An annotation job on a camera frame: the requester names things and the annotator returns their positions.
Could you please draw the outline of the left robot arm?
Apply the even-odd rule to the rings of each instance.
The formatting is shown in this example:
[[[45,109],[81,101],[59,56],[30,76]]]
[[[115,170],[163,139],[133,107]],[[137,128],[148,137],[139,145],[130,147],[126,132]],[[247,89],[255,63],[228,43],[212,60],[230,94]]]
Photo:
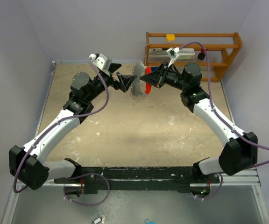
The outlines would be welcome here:
[[[78,164],[70,159],[52,162],[45,161],[55,146],[74,128],[79,126],[88,116],[101,110],[94,110],[92,101],[102,92],[106,93],[106,103],[109,101],[108,87],[127,92],[138,77],[137,74],[122,75],[113,78],[113,72],[121,64],[112,63],[108,70],[101,70],[92,64],[97,75],[91,79],[85,72],[74,75],[68,101],[56,118],[36,137],[22,147],[13,146],[9,150],[9,168],[14,176],[13,191],[20,193],[17,182],[21,181],[33,190],[40,188],[47,180],[66,178],[76,183],[81,178]]]

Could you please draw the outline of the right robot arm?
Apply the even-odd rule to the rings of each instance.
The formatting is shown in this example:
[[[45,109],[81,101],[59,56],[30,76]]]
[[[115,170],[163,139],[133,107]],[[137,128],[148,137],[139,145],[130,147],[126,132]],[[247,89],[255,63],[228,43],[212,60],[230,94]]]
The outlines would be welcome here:
[[[156,88],[167,84],[179,89],[183,105],[200,117],[220,140],[223,146],[220,156],[193,164],[192,175],[197,182],[204,182],[215,173],[232,176],[255,165],[258,156],[257,136],[253,132],[243,131],[221,113],[200,86],[201,79],[201,68],[196,63],[186,64],[181,73],[163,63],[155,71],[140,78]]]

